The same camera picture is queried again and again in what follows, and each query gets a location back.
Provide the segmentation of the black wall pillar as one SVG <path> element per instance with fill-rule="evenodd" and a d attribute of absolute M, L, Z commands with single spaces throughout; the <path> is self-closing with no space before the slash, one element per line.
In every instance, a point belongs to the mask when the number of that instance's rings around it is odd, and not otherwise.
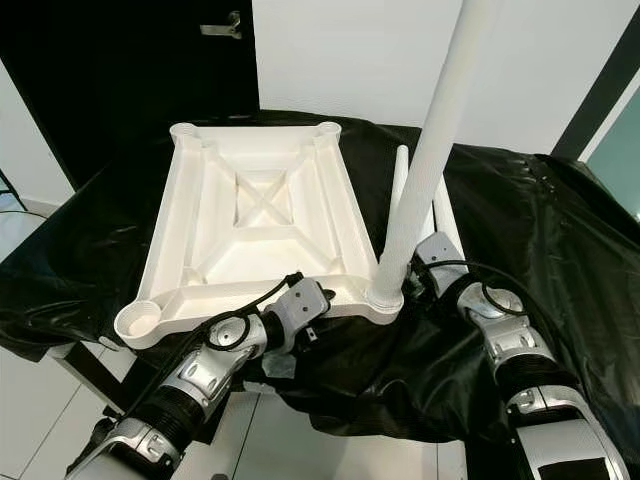
<path fill-rule="evenodd" d="M 640 10 L 637 10 L 550 155 L 579 159 L 639 70 Z"/>

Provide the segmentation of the black door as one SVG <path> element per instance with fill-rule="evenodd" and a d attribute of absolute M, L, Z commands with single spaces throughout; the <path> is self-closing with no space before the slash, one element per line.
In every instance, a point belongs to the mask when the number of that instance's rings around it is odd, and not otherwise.
<path fill-rule="evenodd" d="M 201 35 L 239 10 L 243 38 Z M 0 58 L 74 189 L 175 123 L 259 113 L 253 0 L 1 0 Z"/>

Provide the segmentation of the black plastic cover sheet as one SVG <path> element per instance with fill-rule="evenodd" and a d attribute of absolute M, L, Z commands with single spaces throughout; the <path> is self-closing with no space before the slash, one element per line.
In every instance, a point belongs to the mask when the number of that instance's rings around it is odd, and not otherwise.
<path fill-rule="evenodd" d="M 27 360 L 113 338 L 136 296 L 173 145 L 160 129 L 110 161 L 0 265 L 1 344 Z M 444 172 L 466 259 L 520 280 L 538 329 L 626 456 L 640 456 L 640 221 L 572 159 L 458 143 Z M 312 428 L 416 442 L 499 442 L 506 430 L 480 335 L 411 302 L 389 326 L 340 320 L 276 384 Z"/>

